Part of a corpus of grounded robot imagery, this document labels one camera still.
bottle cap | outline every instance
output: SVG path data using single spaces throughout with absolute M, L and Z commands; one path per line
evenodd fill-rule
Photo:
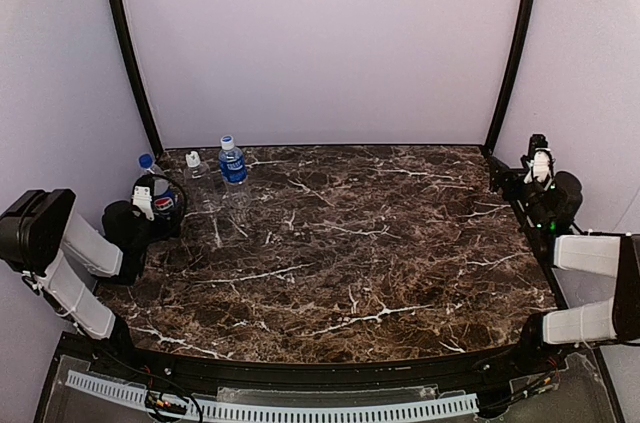
M 138 163 L 140 163 L 140 166 L 145 170 L 151 168 L 153 166 L 153 156 L 149 153 L 145 153 L 138 158 Z
M 220 144 L 222 145 L 222 149 L 225 151 L 233 150 L 235 148 L 235 143 L 233 142 L 233 136 L 227 135 L 220 138 Z
M 197 151 L 192 151 L 191 153 L 187 153 L 185 155 L 187 160 L 187 166 L 189 168 L 195 168 L 200 164 L 200 155 L 198 155 Z

brown marble surface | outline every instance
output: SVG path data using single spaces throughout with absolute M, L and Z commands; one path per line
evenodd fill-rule
M 160 164 L 178 176 L 185 153 Z M 217 168 L 217 150 L 200 153 Z M 182 238 L 153 245 L 133 287 L 99 288 L 138 346 L 243 361 L 400 360 L 513 343 L 530 313 L 554 307 L 477 148 L 245 153 L 248 210 L 190 209 Z

black vertical beam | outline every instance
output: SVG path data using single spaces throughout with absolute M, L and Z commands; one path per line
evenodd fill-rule
M 122 0 L 109 0 L 109 5 L 111 6 L 113 23 L 116 27 L 118 42 L 120 43 L 120 52 L 122 53 L 122 59 L 124 60 L 124 65 L 127 69 L 129 83 L 131 84 L 133 97 L 136 100 L 136 106 L 138 107 L 140 118 L 142 119 L 144 131 L 147 134 L 147 139 L 149 140 L 153 153 L 156 157 L 159 157 L 163 153 L 164 148 L 162 147 L 158 128 L 153 120 L 149 100 L 147 99 L 147 94 L 145 93 L 144 85 L 142 84 L 138 61 L 136 60 L 136 55 L 133 50 L 131 34 L 129 33 L 129 26 L 127 25 L 127 17 L 124 12 L 124 5 Z
M 504 71 L 504 78 L 502 79 L 502 86 L 500 87 L 500 94 L 498 96 L 498 102 L 496 103 L 496 109 L 493 112 L 493 119 L 491 120 L 489 133 L 487 134 L 487 139 L 484 143 L 483 150 L 485 155 L 491 155 L 493 150 L 495 150 L 498 137 L 500 136 L 500 130 L 504 123 L 504 117 L 507 114 L 509 100 L 511 99 L 511 92 L 513 91 L 513 85 L 516 81 L 516 75 L 518 74 L 518 67 L 520 66 L 522 49 L 524 48 L 524 42 L 527 37 L 527 29 L 529 28 L 529 19 L 531 18 L 532 7 L 533 0 L 520 0 L 518 19 L 516 20 L 516 28 L 513 32 L 513 40 L 511 42 L 511 51 L 509 52 L 507 67 Z

bottle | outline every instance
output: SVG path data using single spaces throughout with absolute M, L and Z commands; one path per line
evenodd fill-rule
M 164 171 L 156 165 L 153 157 L 145 153 L 138 159 L 142 175 L 164 176 Z M 153 179 L 153 212 L 162 217 L 171 217 L 176 210 L 176 195 L 169 188 L 169 182 L 161 178 Z
M 200 160 L 197 151 L 185 155 L 187 167 L 184 170 L 185 189 L 191 198 L 192 207 L 212 212 L 216 205 L 216 193 L 211 175 L 211 168 Z
M 233 208 L 246 208 L 251 202 L 247 181 L 247 167 L 244 163 L 244 153 L 233 142 L 230 135 L 220 139 L 220 171 L 227 188 L 227 198 Z

white wall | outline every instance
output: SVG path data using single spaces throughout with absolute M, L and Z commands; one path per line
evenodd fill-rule
M 167 147 L 482 143 L 519 0 L 126 0 Z
M 147 150 L 107 0 L 0 0 L 0 212 L 72 188 L 95 225 Z M 0 262 L 0 422 L 33 420 L 62 320 Z
M 640 232 L 640 0 L 535 0 L 496 155 L 518 164 L 534 132 L 583 183 L 578 224 Z M 613 292 L 607 279 L 560 278 L 574 305 Z M 640 352 L 604 354 L 627 421 L 640 422 Z

